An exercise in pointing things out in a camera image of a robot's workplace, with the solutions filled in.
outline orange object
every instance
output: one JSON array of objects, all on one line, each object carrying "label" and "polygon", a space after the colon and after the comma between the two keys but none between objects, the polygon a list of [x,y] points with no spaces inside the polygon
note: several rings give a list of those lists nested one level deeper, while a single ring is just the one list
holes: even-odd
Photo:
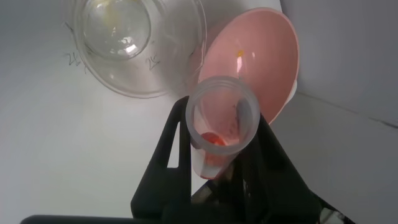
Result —
[{"label": "orange object", "polygon": [[[216,146],[226,146],[225,141],[215,133],[207,132],[203,133],[201,136],[204,140]],[[226,159],[226,156],[219,156],[205,152],[205,163],[209,166],[223,166]]]}]

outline clear glass bowl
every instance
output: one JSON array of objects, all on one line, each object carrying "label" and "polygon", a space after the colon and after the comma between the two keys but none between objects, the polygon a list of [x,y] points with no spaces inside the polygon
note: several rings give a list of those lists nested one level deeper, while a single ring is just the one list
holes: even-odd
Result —
[{"label": "clear glass bowl", "polygon": [[152,98],[180,90],[194,82],[203,64],[200,0],[75,1],[73,16],[85,65],[122,95]]}]

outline pink bowl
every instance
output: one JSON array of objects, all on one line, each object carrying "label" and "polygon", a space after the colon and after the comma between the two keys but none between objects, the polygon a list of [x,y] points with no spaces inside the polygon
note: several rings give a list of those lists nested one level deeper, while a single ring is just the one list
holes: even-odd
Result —
[{"label": "pink bowl", "polygon": [[299,44],[292,23],[279,11],[257,8],[234,18],[216,36],[198,82],[220,75],[242,80],[271,123],[287,102],[298,71]]}]

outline white table surface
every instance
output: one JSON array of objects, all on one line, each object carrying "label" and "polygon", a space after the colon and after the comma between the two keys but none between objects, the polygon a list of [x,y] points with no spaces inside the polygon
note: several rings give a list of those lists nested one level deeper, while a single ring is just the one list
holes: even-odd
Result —
[{"label": "white table surface", "polygon": [[[279,0],[203,0],[209,25]],[[112,92],[62,23],[68,1],[0,8],[0,223],[33,214],[131,217],[130,200],[177,100]],[[172,155],[171,163],[177,158]],[[205,180],[192,175],[192,190]]]}]

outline orange speck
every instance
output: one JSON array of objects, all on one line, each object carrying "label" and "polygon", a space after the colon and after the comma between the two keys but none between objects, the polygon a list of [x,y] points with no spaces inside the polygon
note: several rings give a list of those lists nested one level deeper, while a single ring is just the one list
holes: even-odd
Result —
[{"label": "orange speck", "polygon": [[243,56],[243,50],[238,51],[238,57],[242,57]]}]

